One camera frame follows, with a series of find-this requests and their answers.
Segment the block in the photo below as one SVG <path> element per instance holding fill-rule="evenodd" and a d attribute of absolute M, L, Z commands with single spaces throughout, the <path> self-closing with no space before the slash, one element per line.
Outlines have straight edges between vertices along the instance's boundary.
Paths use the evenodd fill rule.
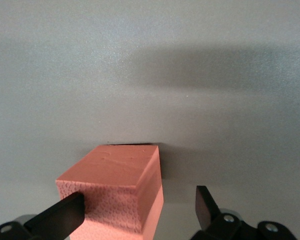
<path fill-rule="evenodd" d="M 71 240 L 152 240 L 163 207 L 159 148 L 100 145 L 56 180 L 60 198 L 84 194 Z"/>

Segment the silver screw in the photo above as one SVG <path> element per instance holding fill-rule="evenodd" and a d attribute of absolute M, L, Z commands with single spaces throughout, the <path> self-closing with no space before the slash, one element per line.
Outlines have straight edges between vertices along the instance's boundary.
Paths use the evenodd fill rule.
<path fill-rule="evenodd" d="M 233 222 L 235 221 L 234 217 L 231 216 L 231 215 L 225 215 L 225 216 L 223 217 L 223 219 L 224 219 L 225 221 L 227 221 L 228 223 L 233 223 Z"/>
<path fill-rule="evenodd" d="M 12 229 L 12 226 L 11 225 L 7 225 L 7 226 L 4 226 L 0 229 L 0 233 L 5 233 L 5 232 L 8 232 Z"/>
<path fill-rule="evenodd" d="M 274 232 L 274 233 L 279 231 L 278 228 L 275 225 L 273 225 L 272 223 L 267 223 L 265 225 L 265 228 L 268 229 L 270 232 Z"/>

